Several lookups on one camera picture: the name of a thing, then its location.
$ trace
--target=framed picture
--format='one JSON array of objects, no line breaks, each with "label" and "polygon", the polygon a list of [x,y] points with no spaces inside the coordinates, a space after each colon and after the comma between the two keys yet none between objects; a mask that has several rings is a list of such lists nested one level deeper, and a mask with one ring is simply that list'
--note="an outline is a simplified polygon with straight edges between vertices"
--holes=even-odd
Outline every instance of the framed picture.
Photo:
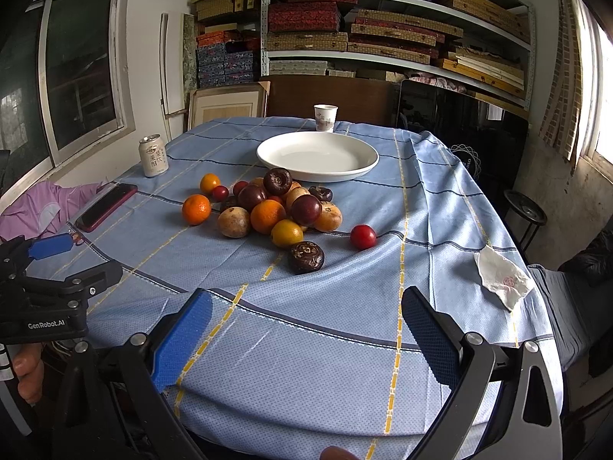
[{"label": "framed picture", "polygon": [[269,91],[269,81],[193,90],[189,99],[188,130],[212,119],[263,118]]}]

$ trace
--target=blue tablecloth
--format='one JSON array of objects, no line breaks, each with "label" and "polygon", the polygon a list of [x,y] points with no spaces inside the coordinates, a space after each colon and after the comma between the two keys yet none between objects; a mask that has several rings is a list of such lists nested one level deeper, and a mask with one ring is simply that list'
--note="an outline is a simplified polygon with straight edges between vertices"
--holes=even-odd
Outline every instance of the blue tablecloth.
[{"label": "blue tablecloth", "polygon": [[[538,340],[561,407],[543,299],[532,291],[511,316],[482,287],[473,255],[486,242],[527,270],[489,201],[430,133],[336,123],[381,159],[361,178],[329,184],[343,223],[305,234],[326,252],[317,273],[293,275],[269,237],[223,237],[215,214],[185,225],[180,206],[204,174],[228,187],[263,176],[258,144],[314,124],[232,118],[184,133],[167,146],[166,173],[149,179],[134,166],[118,181],[138,185],[138,194],[85,234],[84,246],[33,264],[30,274],[64,278],[108,258],[123,263],[121,283],[90,300],[90,339],[105,346],[149,331],[196,288],[208,289],[211,323],[166,393],[186,427],[238,451],[315,460],[337,445],[359,458],[404,458],[449,395],[398,322],[399,294],[410,285],[464,331],[490,342]],[[348,234],[364,222],[379,240],[357,252]],[[496,392],[491,384],[463,455],[476,447]]]}]

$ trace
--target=can lid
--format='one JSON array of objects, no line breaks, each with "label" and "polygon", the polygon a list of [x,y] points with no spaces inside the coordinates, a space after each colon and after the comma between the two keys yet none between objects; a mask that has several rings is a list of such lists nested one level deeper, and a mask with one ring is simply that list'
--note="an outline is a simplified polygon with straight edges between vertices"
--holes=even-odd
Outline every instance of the can lid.
[{"label": "can lid", "polygon": [[159,135],[147,135],[145,138],[139,141],[139,143],[147,143],[148,141],[154,141],[159,138]]}]

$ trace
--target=red phone case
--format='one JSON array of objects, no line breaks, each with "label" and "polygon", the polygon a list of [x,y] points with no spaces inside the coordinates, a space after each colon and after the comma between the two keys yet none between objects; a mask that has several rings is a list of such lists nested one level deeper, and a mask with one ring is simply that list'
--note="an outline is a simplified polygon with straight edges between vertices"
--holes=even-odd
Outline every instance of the red phone case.
[{"label": "red phone case", "polygon": [[[116,200],[108,209],[106,209],[100,216],[99,218],[96,219],[96,221],[93,222],[93,224],[91,224],[91,226],[86,227],[83,224],[83,221],[81,220],[81,218],[77,219],[77,222],[75,223],[77,225],[77,228],[79,228],[80,230],[86,232],[86,233],[90,233],[93,232],[96,228],[98,228],[100,226],[100,223],[102,221],[104,221],[105,219],[108,218],[108,216],[114,211],[116,210],[119,206],[121,206],[121,204],[123,204],[125,201],[127,201],[130,197],[132,197],[136,191],[139,189],[136,185],[128,185],[130,186],[130,190],[128,190],[128,192],[125,195],[122,195],[118,200]],[[85,213],[83,213],[82,216],[86,215],[88,212],[90,212],[91,209],[88,209]]]}]

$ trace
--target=plaid curtain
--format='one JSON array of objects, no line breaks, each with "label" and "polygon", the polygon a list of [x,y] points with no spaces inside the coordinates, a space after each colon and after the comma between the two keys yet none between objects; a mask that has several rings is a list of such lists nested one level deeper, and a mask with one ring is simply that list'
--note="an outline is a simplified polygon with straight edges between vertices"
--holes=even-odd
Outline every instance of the plaid curtain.
[{"label": "plaid curtain", "polygon": [[581,110],[581,57],[577,16],[572,0],[559,0],[558,51],[554,81],[539,136],[571,163],[577,164],[577,125]]}]

